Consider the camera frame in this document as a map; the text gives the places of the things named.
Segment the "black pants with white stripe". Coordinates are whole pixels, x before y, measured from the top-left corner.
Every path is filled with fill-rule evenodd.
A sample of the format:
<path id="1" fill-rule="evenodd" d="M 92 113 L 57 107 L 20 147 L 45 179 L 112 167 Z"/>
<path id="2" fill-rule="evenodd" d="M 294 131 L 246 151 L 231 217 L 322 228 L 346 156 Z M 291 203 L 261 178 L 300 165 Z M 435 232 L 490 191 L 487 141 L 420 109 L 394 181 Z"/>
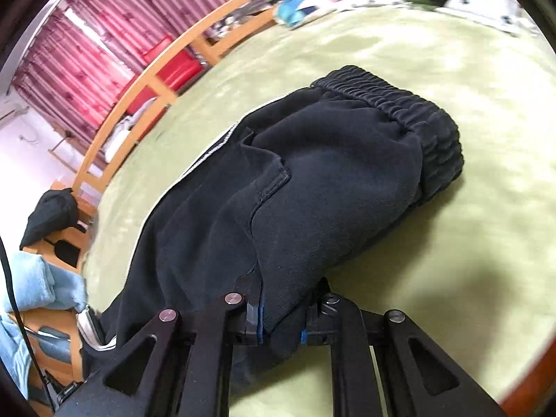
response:
<path id="1" fill-rule="evenodd" d="M 232 367 L 242 390 L 297 349 L 326 271 L 446 189 L 463 164 L 444 109 L 355 66 L 328 73 L 245 116 L 161 195 L 101 328 L 125 344 L 161 310 L 199 312 L 258 275 L 260 343 Z"/>

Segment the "wooden side shelf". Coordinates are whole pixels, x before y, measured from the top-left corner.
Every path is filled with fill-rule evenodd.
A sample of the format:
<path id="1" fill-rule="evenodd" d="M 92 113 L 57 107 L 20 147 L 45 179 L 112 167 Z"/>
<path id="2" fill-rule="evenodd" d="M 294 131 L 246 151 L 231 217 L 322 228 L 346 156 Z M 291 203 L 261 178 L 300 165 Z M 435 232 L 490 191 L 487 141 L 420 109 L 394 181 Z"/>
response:
<path id="1" fill-rule="evenodd" d="M 2 307 L 22 342 L 16 383 L 41 416 L 52 415 L 83 380 L 77 321 L 88 296 L 82 269 L 96 207 L 55 181 L 29 215 Z"/>

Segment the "green bed blanket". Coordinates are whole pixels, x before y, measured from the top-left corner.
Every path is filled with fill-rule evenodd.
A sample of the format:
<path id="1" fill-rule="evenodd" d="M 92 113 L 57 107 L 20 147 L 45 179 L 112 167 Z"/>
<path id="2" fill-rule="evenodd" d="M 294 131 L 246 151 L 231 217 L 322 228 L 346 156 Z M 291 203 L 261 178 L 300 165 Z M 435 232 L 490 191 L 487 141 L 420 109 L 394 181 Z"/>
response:
<path id="1" fill-rule="evenodd" d="M 246 41 L 106 190 L 86 264 L 106 339 L 262 279 L 234 416 L 328 416 L 301 345 L 327 278 L 406 312 L 510 416 L 555 412 L 555 57 L 448 16 L 361 9 Z"/>

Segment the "light blue towel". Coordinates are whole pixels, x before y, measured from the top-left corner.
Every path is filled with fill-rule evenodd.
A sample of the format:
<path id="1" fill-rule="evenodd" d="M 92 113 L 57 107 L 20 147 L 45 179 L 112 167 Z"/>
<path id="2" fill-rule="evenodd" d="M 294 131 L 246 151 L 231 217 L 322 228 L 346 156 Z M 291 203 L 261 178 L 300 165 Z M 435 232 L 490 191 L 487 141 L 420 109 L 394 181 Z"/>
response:
<path id="1" fill-rule="evenodd" d="M 86 308 L 85 281 L 77 273 L 50 264 L 35 253 L 17 252 L 11 259 L 12 285 L 18 309 L 70 310 Z M 8 315 L 12 305 L 1 281 L 1 361 L 24 397 L 28 397 L 31 357 L 18 326 Z"/>

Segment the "black garment on shelf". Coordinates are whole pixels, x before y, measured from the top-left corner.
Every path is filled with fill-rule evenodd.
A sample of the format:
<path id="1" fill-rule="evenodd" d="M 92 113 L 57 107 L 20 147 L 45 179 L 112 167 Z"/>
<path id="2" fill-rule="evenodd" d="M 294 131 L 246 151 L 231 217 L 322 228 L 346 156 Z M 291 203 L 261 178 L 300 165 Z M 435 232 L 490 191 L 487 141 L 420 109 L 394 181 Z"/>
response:
<path id="1" fill-rule="evenodd" d="M 78 219 L 77 202 L 70 188 L 46 191 L 27 219 L 20 249 L 39 242 L 55 231 L 74 227 Z"/>

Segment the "red box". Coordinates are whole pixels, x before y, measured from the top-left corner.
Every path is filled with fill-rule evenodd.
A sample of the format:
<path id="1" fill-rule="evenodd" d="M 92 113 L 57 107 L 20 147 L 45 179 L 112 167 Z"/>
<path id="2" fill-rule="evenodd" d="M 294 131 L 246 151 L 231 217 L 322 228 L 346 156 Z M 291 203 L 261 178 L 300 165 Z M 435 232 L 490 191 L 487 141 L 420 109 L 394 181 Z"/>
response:
<path id="1" fill-rule="evenodd" d="M 140 54 L 141 58 L 150 65 L 173 41 L 171 36 L 165 36 L 159 43 Z M 157 76 L 174 92 L 178 92 L 193 78 L 204 70 L 201 62 L 188 49 L 182 50 L 173 57 L 158 73 Z M 147 101 L 155 98 L 152 89 L 145 87 L 128 106 L 126 113 L 135 114 Z"/>

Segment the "red striped curtain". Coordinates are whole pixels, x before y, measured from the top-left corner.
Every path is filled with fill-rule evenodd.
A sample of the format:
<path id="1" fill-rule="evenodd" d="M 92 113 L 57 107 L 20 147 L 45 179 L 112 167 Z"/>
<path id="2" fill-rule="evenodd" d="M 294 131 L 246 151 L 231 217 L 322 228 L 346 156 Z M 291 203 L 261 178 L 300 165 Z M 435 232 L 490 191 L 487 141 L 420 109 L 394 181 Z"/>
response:
<path id="1" fill-rule="evenodd" d="M 62 0 L 12 79 L 50 124 L 89 144 L 143 56 L 175 39 L 225 0 Z"/>

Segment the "teal and pink cloth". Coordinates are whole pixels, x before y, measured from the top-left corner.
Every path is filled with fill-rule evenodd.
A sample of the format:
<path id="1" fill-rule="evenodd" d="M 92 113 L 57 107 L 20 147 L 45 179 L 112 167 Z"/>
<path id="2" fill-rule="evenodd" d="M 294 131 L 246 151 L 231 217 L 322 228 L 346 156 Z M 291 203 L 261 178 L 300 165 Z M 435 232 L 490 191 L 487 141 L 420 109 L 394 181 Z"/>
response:
<path id="1" fill-rule="evenodd" d="M 278 25 L 296 29 L 334 12 L 341 0 L 284 0 L 273 12 Z"/>

